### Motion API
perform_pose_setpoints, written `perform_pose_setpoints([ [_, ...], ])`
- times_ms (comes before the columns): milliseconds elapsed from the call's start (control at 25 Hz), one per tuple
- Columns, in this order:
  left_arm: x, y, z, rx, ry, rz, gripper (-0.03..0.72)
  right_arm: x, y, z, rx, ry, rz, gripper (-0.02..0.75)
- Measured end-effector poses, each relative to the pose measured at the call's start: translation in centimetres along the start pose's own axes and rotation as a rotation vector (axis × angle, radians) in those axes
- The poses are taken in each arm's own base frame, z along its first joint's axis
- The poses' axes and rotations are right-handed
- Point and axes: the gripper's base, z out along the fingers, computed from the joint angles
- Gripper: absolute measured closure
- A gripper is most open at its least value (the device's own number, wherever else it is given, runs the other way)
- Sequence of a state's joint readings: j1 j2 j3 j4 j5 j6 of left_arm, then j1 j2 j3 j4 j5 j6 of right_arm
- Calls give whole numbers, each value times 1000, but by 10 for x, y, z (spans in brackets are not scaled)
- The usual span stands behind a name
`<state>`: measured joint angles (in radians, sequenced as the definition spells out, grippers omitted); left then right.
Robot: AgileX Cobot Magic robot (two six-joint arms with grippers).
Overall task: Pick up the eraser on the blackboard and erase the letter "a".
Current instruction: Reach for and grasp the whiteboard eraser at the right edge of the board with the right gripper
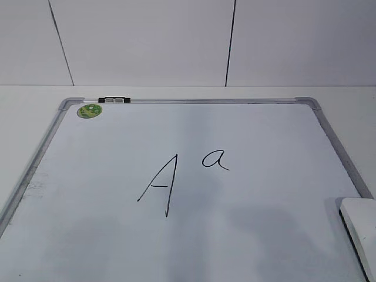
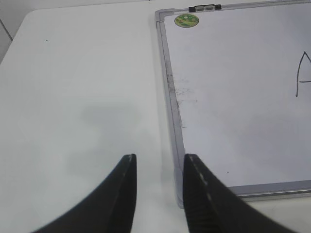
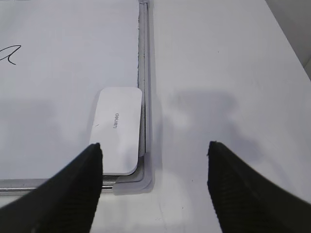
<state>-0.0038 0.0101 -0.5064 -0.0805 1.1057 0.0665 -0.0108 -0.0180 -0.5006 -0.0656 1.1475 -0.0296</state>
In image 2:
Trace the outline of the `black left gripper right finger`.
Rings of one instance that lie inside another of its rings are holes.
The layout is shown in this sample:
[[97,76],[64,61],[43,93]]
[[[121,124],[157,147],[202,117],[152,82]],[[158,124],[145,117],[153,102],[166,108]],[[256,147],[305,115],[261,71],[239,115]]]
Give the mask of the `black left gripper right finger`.
[[277,233],[279,225],[225,187],[195,154],[184,157],[183,201],[191,233]]

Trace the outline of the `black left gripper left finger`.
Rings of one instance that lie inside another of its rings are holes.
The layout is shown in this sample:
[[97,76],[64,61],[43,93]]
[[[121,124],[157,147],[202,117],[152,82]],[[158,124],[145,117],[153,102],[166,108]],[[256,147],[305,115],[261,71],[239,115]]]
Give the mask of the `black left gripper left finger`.
[[137,158],[125,155],[86,198],[38,233],[129,233],[137,201]]

